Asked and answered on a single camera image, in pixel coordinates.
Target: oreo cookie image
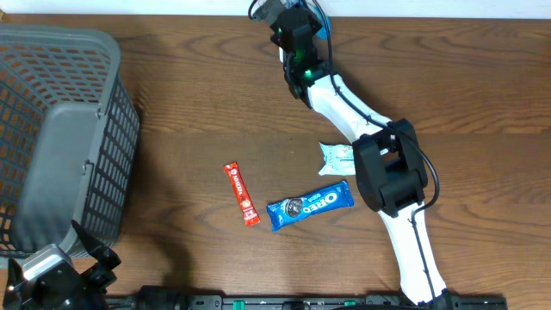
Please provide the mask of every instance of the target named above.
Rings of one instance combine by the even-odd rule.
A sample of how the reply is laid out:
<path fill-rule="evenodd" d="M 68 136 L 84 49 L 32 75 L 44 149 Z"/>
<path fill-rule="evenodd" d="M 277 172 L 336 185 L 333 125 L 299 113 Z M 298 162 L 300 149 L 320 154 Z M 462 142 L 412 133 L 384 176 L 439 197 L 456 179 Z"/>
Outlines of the oreo cookie image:
<path fill-rule="evenodd" d="M 285 207 L 285 213 L 290 217 L 297 217 L 302 212 L 302 200 L 300 198 L 289 199 Z"/>

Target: white wall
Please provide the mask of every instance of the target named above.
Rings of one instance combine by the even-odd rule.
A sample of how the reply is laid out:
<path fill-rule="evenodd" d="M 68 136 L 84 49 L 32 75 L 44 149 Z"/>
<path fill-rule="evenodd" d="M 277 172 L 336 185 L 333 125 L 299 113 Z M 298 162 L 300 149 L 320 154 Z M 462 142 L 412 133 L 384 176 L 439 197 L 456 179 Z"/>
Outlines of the white wall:
<path fill-rule="evenodd" d="M 6 13 L 244 16 L 251 0 L 0 0 Z M 551 19 L 551 0 L 319 0 L 329 16 Z"/>

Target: table surface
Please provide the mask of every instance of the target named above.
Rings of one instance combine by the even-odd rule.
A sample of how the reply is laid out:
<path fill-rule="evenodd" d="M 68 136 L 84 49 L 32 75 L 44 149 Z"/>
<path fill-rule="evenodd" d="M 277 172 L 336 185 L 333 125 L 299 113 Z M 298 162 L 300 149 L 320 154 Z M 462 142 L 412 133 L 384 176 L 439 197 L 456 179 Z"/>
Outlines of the table surface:
<path fill-rule="evenodd" d="M 387 231 L 354 177 L 346 177 L 353 208 L 271 232 L 267 202 L 343 179 L 318 175 L 319 142 L 346 140 L 289 94 L 264 24 L 136 15 L 6 22 L 97 28 L 121 46 L 122 79 L 143 119 L 110 294 L 144 284 L 226 295 L 399 289 Z M 548 308 L 551 22 L 332 23 L 345 82 L 381 114 L 414 124 L 438 170 L 442 193 L 427 222 L 448 287 L 504 295 L 510 309 Z M 232 161 L 262 218 L 257 226 L 245 227 L 222 169 Z M 79 270 L 90 265 L 76 261 Z"/>

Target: white wrapper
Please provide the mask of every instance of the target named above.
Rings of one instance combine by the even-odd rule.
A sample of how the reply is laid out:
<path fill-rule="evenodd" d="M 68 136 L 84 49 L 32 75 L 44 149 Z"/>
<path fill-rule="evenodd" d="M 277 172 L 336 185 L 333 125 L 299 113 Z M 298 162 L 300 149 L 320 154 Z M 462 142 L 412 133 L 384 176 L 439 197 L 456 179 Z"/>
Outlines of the white wrapper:
<path fill-rule="evenodd" d="M 325 161 L 325 166 L 319 171 L 321 176 L 354 176 L 356 174 L 352 146 L 326 146 L 323 143 L 319 143 L 319 146 L 324 153 Z"/>

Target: snack wrapper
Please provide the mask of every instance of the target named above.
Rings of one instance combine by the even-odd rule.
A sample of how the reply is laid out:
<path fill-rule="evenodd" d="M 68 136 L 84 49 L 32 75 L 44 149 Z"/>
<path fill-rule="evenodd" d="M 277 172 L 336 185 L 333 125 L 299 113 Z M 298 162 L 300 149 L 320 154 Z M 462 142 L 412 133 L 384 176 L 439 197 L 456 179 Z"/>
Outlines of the snack wrapper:
<path fill-rule="evenodd" d="M 245 220 L 245 225 L 253 226 L 260 223 L 260 217 L 258 216 L 255 207 L 252 205 L 252 200 L 249 196 L 249 192 L 247 192 L 247 188 L 245 187 L 245 183 L 243 183 L 241 173 L 239 173 L 238 163 L 234 162 L 231 164 L 227 164 L 226 166 L 224 166 L 224 171 L 230 178 L 230 182 L 233 186 L 233 191 L 235 192 L 235 196 L 238 198 L 241 212 L 243 212 L 243 220 Z"/>
<path fill-rule="evenodd" d="M 272 220 L 272 230 L 276 232 L 282 227 L 304 220 L 310 215 L 352 206 L 354 206 L 354 200 L 350 194 L 348 182 L 343 180 L 301 197 L 270 203 L 266 209 Z"/>
<path fill-rule="evenodd" d="M 354 176 L 356 174 L 352 146 L 327 146 L 323 143 L 320 143 L 319 146 L 324 153 L 325 161 L 325 166 L 319 171 L 321 176 Z"/>

